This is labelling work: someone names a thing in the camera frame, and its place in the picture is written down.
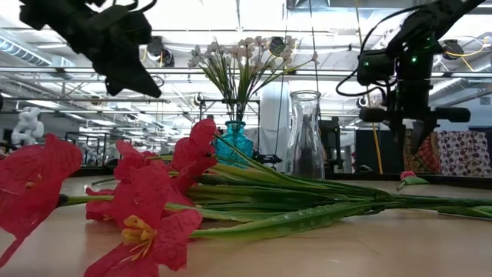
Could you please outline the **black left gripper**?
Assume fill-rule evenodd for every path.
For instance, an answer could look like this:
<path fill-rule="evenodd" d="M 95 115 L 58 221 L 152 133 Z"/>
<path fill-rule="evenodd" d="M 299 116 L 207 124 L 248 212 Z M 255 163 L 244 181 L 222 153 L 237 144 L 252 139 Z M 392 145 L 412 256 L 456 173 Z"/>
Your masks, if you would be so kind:
<path fill-rule="evenodd" d="M 158 98 L 161 90 L 138 58 L 138 49 L 151 39 L 151 26 L 138 2 L 112 5 L 97 12 L 103 1 L 22 0 L 20 20 L 33 29 L 45 26 L 57 32 L 78 53 L 92 62 L 94 70 L 106 75 L 105 87 L 116 96 L 124 89 Z"/>

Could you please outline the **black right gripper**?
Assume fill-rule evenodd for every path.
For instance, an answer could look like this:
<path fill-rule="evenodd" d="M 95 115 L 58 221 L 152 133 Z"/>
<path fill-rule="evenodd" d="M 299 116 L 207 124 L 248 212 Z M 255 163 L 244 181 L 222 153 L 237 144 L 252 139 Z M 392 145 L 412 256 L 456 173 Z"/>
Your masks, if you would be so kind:
<path fill-rule="evenodd" d="M 416 153 L 426 137 L 438 127 L 438 120 L 469 122 L 471 113 L 467 108 L 428 106 L 431 84 L 433 54 L 402 54 L 390 58 L 385 53 L 363 53 L 359 63 L 359 82 L 369 85 L 384 82 L 388 90 L 382 108 L 362 108 L 360 118 L 365 122 L 391 121 L 390 130 L 400 154 L 404 151 L 405 118 L 413 122 L 411 130 L 411 152 Z"/>

